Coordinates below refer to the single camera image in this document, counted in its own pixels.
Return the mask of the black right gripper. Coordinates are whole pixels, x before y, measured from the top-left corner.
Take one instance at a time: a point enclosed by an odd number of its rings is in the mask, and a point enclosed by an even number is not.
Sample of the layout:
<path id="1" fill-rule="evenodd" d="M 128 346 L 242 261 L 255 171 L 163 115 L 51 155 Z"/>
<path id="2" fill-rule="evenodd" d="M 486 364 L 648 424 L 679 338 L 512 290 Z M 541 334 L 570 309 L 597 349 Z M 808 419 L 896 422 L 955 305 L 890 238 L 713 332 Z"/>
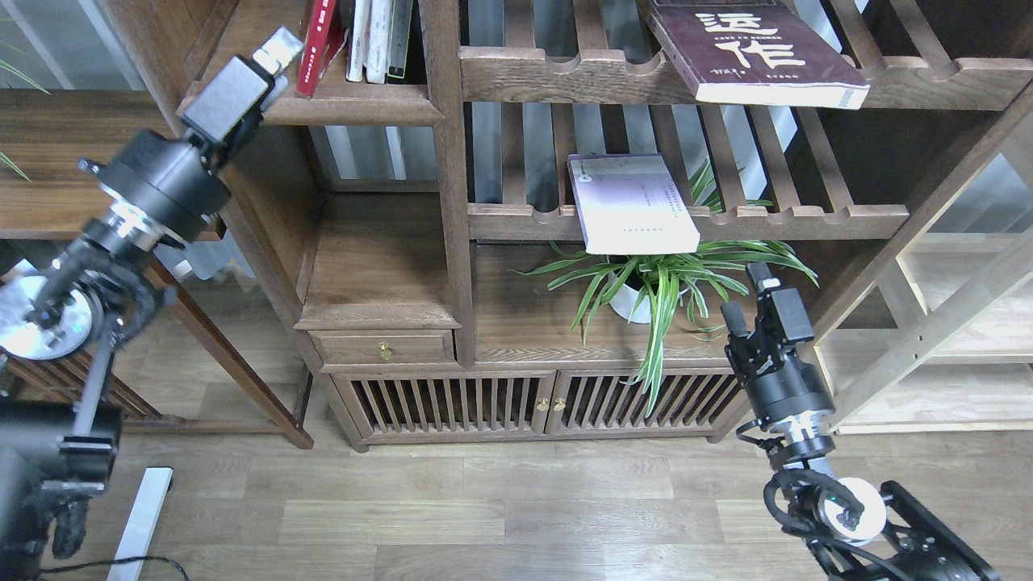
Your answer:
<path id="1" fill-rule="evenodd" d="M 829 390 L 797 353 L 797 345 L 814 339 L 801 295 L 796 287 L 782 286 L 766 262 L 749 262 L 747 273 L 757 294 L 754 332 L 738 302 L 721 305 L 728 330 L 726 356 L 755 415 L 735 435 L 749 441 L 745 432 L 760 427 L 787 441 L 829 441 L 824 418 L 836 411 Z"/>

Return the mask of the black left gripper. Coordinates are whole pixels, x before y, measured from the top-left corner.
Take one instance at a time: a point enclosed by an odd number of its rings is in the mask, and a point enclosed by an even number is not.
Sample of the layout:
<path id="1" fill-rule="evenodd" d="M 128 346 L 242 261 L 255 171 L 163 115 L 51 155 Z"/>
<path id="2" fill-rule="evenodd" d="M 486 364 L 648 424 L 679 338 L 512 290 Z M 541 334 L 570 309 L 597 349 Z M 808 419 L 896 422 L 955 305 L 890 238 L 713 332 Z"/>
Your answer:
<path id="1" fill-rule="evenodd" d="M 79 169 L 178 239 L 196 240 L 207 227 L 204 218 L 230 198 L 218 173 L 287 88 L 284 71 L 302 49 L 294 33 L 278 28 L 251 56 L 233 56 L 185 109 L 181 139 L 143 129 L 107 165 L 82 157 Z"/>

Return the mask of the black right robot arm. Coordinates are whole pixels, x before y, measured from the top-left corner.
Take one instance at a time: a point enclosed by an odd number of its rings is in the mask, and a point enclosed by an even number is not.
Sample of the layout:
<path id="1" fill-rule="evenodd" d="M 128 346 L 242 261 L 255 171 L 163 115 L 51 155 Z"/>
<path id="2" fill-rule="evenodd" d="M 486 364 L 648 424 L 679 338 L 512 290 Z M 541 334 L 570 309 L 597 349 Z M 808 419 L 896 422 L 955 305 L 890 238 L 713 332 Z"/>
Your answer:
<path id="1" fill-rule="evenodd" d="M 782 286 L 764 262 L 747 272 L 757 293 L 755 328 L 737 303 L 721 311 L 726 356 L 755 418 L 735 434 L 756 439 L 770 460 L 763 501 L 783 532 L 799 537 L 829 580 L 996 580 L 997 572 L 894 481 L 879 487 L 837 477 L 834 442 L 823 420 L 834 412 L 829 390 L 797 345 L 814 331 L 799 290 Z"/>

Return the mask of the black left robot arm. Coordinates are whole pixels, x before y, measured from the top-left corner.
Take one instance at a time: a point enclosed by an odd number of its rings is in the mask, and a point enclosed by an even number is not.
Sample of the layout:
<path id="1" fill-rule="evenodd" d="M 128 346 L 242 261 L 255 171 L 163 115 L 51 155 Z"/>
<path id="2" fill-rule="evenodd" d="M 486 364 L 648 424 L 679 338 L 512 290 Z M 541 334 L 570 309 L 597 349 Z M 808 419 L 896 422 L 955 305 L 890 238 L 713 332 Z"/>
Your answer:
<path id="1" fill-rule="evenodd" d="M 287 88 L 303 41 L 280 27 L 236 55 L 182 111 L 184 132 L 143 129 L 107 163 L 80 159 L 113 198 L 44 270 L 2 287 L 2 351 L 15 363 L 89 358 L 73 402 L 2 400 L 2 577 L 37 580 L 67 559 L 107 491 L 124 412 L 108 400 L 117 353 L 178 300 L 147 268 L 158 246 L 195 241 L 230 198 L 220 179 Z"/>

